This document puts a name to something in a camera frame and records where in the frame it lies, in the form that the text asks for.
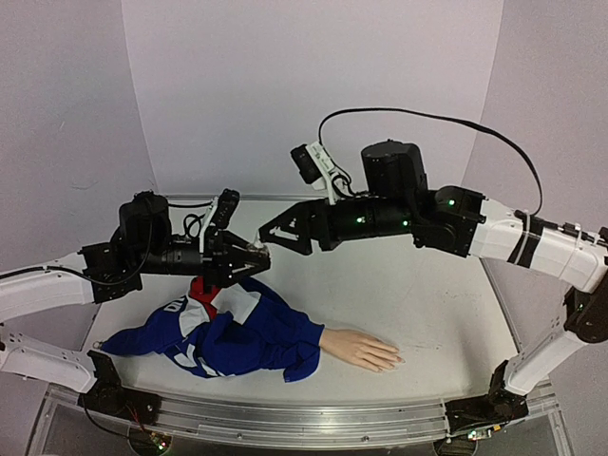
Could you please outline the clear nail polish bottle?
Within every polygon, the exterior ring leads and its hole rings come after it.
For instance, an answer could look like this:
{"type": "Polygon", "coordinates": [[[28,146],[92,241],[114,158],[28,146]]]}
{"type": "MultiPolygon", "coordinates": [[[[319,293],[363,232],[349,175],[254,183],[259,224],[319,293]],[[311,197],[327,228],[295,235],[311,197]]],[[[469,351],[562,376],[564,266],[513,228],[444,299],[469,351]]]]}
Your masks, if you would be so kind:
{"type": "Polygon", "coordinates": [[[255,241],[247,245],[247,250],[260,255],[268,254],[268,247],[261,241],[255,241]]]}

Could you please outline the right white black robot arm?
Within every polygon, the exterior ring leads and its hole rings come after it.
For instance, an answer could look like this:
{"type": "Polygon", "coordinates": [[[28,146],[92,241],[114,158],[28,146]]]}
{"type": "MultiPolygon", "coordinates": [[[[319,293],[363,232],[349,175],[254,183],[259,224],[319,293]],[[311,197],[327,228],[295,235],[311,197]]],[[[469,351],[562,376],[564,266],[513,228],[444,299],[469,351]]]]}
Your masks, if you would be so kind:
{"type": "Polygon", "coordinates": [[[570,355],[607,337],[607,235],[557,224],[459,186],[428,188],[412,143],[384,141],[361,153],[367,191],[346,197],[326,149],[315,142],[291,153],[302,179],[322,193],[262,225],[258,243],[308,256],[364,238],[411,236],[418,248],[458,257],[498,259],[569,285],[565,322],[496,371],[501,390],[524,396],[570,355]]]}

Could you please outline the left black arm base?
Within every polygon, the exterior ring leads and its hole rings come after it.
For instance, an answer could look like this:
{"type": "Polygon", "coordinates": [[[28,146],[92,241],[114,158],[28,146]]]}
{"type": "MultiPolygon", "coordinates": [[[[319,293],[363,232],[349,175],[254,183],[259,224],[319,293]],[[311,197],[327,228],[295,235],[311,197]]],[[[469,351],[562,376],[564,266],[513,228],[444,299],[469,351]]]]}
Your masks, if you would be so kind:
{"type": "Polygon", "coordinates": [[[157,423],[162,399],[152,392],[125,387],[112,359],[98,351],[88,351],[95,383],[80,393],[78,405],[88,411],[131,420],[141,425],[157,423]]]}

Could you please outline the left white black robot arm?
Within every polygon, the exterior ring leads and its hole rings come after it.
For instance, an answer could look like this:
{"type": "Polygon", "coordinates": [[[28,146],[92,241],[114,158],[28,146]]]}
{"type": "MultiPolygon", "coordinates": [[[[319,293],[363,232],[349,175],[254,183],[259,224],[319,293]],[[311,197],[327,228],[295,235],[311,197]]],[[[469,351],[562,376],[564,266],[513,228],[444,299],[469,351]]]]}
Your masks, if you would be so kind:
{"type": "MultiPolygon", "coordinates": [[[[47,264],[1,275],[1,320],[72,305],[103,304],[143,288],[144,275],[202,276],[204,286],[227,288],[269,270],[259,241],[229,231],[240,195],[226,189],[201,207],[197,235],[176,234],[167,198],[144,191],[119,209],[108,242],[88,245],[47,264]]],[[[128,395],[110,377],[112,361],[91,351],[68,351],[7,329],[1,331],[1,369],[88,393],[110,415],[122,413],[128,395]]]]}

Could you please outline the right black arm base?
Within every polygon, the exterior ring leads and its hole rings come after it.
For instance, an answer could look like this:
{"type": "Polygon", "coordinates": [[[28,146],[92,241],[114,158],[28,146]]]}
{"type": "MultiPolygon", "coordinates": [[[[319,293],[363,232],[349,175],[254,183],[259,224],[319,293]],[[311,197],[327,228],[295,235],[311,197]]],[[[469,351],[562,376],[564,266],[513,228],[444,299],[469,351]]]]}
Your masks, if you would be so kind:
{"type": "Polygon", "coordinates": [[[505,425],[528,415],[526,396],[505,388],[506,366],[507,361],[503,361],[494,370],[486,394],[446,403],[445,415],[450,435],[464,435],[477,428],[505,425]]]}

